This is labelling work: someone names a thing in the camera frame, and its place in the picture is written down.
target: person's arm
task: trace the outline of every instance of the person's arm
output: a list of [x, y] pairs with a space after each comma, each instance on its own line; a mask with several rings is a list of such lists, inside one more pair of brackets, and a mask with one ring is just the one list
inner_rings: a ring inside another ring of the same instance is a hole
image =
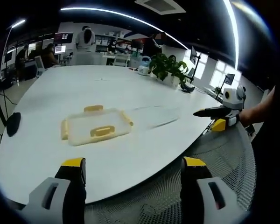
[[53, 54], [53, 52], [51, 52], [50, 54], [49, 54], [49, 59], [50, 59], [50, 61], [53, 63], [53, 64], [59, 64], [59, 62], [56, 60], [56, 58], [54, 57], [54, 54]]
[[263, 102], [259, 103], [251, 109], [243, 110], [239, 114], [239, 120], [244, 127], [247, 127], [251, 124], [264, 122], [266, 120], [271, 111], [274, 93], [275, 87], [267, 95], [266, 99]]

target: white flower pot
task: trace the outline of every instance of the white flower pot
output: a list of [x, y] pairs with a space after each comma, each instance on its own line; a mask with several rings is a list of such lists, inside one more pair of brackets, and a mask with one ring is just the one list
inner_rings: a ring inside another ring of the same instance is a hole
[[173, 89], [176, 89], [180, 82], [179, 78], [176, 76], [173, 76], [171, 72], [168, 72], [168, 75], [166, 76], [166, 78], [163, 81], [158, 79], [158, 77], [155, 74], [154, 74], [154, 77], [158, 80], [159, 83], [167, 85]]

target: kettle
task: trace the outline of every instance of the kettle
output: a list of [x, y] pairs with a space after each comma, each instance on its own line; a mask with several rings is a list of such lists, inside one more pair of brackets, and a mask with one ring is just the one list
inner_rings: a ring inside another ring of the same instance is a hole
[[141, 64], [138, 68], [138, 74], [142, 76], [148, 76], [149, 65], [151, 63], [151, 58], [148, 56], [144, 56], [141, 59]]

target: green leaves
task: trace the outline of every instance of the green leaves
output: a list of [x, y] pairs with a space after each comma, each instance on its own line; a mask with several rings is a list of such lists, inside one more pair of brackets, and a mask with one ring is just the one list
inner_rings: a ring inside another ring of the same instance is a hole
[[149, 68], [160, 80], [164, 80], [168, 72], [180, 79], [180, 83], [185, 83], [185, 73], [189, 71], [187, 64], [183, 61], [176, 62], [174, 59], [168, 59], [164, 54], [157, 54], [152, 57]]
[[214, 89], [214, 92], [216, 94], [223, 94], [222, 91], [221, 91], [221, 88], [219, 86]]

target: window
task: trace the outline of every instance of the window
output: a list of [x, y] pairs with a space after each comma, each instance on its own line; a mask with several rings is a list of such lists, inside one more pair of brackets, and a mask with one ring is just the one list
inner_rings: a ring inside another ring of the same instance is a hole
[[[202, 54], [200, 52], [197, 52], [198, 55], [200, 55], [200, 60], [199, 60], [199, 64], [197, 66], [197, 70], [195, 72], [195, 78], [202, 78], [204, 69], [205, 69], [205, 65], [208, 59], [208, 55]], [[191, 69], [195, 69], [195, 65], [190, 61], [190, 55], [191, 55], [191, 50], [187, 50], [186, 54], [183, 58], [183, 61], [187, 64], [187, 67], [189, 68], [189, 71], [191, 71]]]
[[222, 91], [225, 88], [236, 89], [238, 87], [239, 81], [241, 79], [241, 75], [242, 75], [241, 72], [235, 70], [233, 67], [231, 67], [221, 61], [217, 62], [216, 70], [214, 71], [213, 77], [211, 78], [210, 85], [214, 88], [221, 87], [222, 83], [225, 80], [225, 76], [227, 74], [234, 74], [235, 76], [234, 76], [234, 79], [233, 79], [231, 85], [228, 85], [226, 83], [223, 84]]

